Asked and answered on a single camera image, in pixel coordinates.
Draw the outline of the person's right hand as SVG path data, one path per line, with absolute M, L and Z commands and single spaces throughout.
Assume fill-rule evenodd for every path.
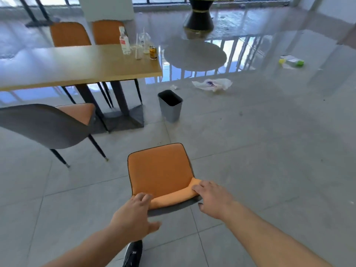
M 192 190 L 202 198 L 202 203 L 205 205 L 205 212 L 202 213 L 225 222 L 234 198 L 224 187 L 203 180 L 193 185 Z

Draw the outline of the person's left hand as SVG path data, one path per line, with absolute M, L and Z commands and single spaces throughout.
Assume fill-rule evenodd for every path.
M 125 243 L 135 242 L 146 237 L 148 210 L 152 195 L 139 193 L 132 196 L 118 209 L 109 223 L 109 229 Z

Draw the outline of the orange chair with black piping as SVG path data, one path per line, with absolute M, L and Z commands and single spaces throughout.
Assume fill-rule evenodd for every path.
M 200 183 L 181 143 L 131 153 L 127 158 L 132 195 L 153 196 L 148 217 L 169 214 L 202 200 L 192 187 Z

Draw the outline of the person's right forearm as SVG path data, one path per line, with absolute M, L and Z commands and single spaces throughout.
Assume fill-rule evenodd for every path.
M 238 202 L 219 208 L 219 218 L 257 267 L 333 267 L 294 238 Z

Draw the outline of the person's left forearm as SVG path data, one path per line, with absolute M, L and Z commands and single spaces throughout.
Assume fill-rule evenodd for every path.
M 42 267 L 106 267 L 129 243 L 123 225 L 109 225 Z

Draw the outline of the person's black shoe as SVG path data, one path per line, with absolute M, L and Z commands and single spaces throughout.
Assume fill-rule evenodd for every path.
M 122 267 L 139 267 L 143 252 L 143 242 L 138 240 L 127 246 Z

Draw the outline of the grey trash bin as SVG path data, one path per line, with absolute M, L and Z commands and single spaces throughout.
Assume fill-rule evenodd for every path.
M 162 116 L 170 123 L 177 122 L 180 117 L 183 99 L 172 90 L 158 93 L 158 101 Z

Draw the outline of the white plastic bag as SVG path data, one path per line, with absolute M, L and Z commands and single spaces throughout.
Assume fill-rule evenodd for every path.
M 226 91 L 231 87 L 233 82 L 229 79 L 207 79 L 203 82 L 192 81 L 195 88 L 204 91 Z

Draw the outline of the clear plastic cup with straw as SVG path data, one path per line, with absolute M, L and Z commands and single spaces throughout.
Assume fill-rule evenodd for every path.
M 130 49 L 136 60 L 141 60 L 144 55 L 144 47 L 140 39 L 140 35 L 136 34 L 135 43 L 130 44 Z

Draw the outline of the clear plastic wrapper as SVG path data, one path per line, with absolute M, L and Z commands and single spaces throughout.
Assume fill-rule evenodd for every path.
M 284 64 L 284 65 L 280 65 L 282 68 L 285 68 L 285 69 L 294 69 L 294 68 L 297 68 L 295 66 L 295 62 L 297 60 L 299 60 L 298 58 L 292 56 L 292 55 L 282 55 L 280 58 L 285 58 L 287 60 L 287 63 Z

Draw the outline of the clear plastic cup in bag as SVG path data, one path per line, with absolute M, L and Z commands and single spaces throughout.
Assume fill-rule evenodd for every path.
M 139 33 L 139 43 L 142 46 L 143 53 L 144 54 L 149 54 L 149 49 L 150 49 L 150 46 L 151 46 L 151 37 L 145 31 L 145 27 L 143 27 L 142 32 Z

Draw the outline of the white bottle with red label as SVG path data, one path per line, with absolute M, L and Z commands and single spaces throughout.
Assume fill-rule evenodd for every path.
M 122 48 L 122 52 L 124 55 L 130 55 L 131 54 L 131 47 L 130 47 L 130 42 L 127 36 L 127 33 L 125 31 L 124 26 L 119 26 L 119 31 L 120 31 L 120 45 Z

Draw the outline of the orange upholstered chair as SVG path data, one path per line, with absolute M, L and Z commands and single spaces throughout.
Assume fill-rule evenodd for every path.
M 78 22 L 59 22 L 50 27 L 51 37 L 55 47 L 92 46 L 87 31 Z M 96 83 L 109 108 L 114 108 L 106 82 Z
M 121 47 L 119 26 L 124 26 L 124 23 L 117 20 L 99 20 L 93 22 L 92 32 L 95 43 L 97 45 L 118 44 Z

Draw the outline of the black metal table base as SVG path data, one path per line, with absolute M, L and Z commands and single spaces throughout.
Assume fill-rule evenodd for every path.
M 39 27 L 49 27 L 55 23 L 60 22 L 60 18 L 58 17 L 50 17 L 45 10 L 42 2 L 40 0 L 35 0 L 35 2 L 38 5 L 38 8 L 40 9 L 44 20 L 38 20 L 35 15 L 33 14 L 32 10 L 30 9 L 29 5 L 25 0 L 19 0 L 22 4 L 22 7 L 25 9 L 27 15 L 30 17 L 31 21 L 25 24 L 27 28 L 39 28 Z

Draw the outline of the round table with black pedestal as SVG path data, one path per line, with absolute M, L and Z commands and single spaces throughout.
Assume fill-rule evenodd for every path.
M 214 24 L 210 8 L 216 1 L 234 0 L 189 0 L 191 13 L 184 23 L 184 28 L 194 32 L 211 32 L 214 29 Z

